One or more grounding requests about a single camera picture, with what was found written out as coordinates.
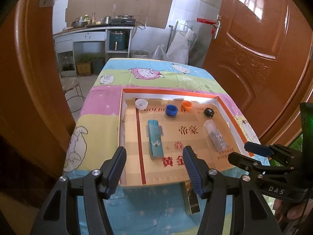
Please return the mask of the person's right hand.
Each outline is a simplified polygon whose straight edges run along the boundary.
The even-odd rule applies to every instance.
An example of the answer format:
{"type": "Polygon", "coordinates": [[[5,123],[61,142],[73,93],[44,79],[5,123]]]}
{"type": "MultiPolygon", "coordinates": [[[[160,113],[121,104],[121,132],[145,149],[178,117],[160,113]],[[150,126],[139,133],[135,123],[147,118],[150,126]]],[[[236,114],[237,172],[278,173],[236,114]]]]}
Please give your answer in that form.
{"type": "Polygon", "coordinates": [[[286,213],[285,203],[282,200],[276,199],[274,201],[273,210],[275,210],[275,218],[277,222],[281,222],[283,219],[296,220],[302,216],[308,216],[312,209],[312,200],[308,203],[299,203],[290,209],[287,209],[286,213]]]}

